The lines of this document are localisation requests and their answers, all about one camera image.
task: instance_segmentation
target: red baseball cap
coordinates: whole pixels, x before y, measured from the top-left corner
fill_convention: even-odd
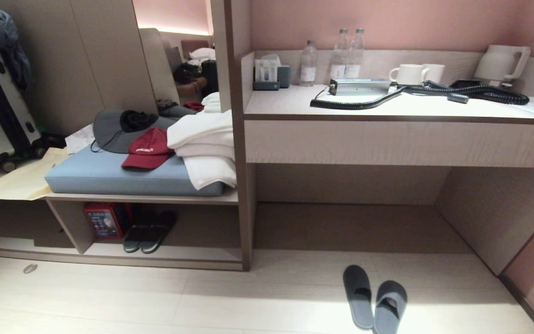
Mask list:
[[[166,130],[151,127],[131,143],[129,156],[121,167],[155,169],[168,160],[170,152]]]

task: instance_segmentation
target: bottle label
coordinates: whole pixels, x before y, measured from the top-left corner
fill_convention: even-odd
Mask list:
[[[360,76],[360,65],[347,65],[345,66],[346,78],[358,78]]]
[[[301,82],[313,82],[315,78],[316,78],[316,67],[302,66],[302,70],[300,72]]]
[[[331,65],[331,78],[343,78],[345,76],[345,65]]]

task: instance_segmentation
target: kettle handle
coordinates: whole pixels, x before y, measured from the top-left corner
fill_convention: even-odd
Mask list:
[[[516,47],[515,50],[521,53],[521,59],[519,59],[519,63],[516,64],[515,72],[513,74],[507,74],[506,76],[504,76],[506,80],[519,78],[521,74],[523,74],[523,70],[525,69],[528,57],[530,57],[530,47],[528,46],[519,46]]]

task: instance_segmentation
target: blue cushion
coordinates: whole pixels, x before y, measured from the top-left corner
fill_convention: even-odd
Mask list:
[[[121,164],[127,154],[114,154],[89,147],[70,156],[44,178],[54,193],[220,196],[222,182],[196,190],[182,158],[172,155],[151,171],[126,171]]]

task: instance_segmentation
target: red box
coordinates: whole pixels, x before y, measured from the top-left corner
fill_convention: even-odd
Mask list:
[[[131,226],[131,207],[127,203],[87,203],[83,213],[100,238],[122,238]]]

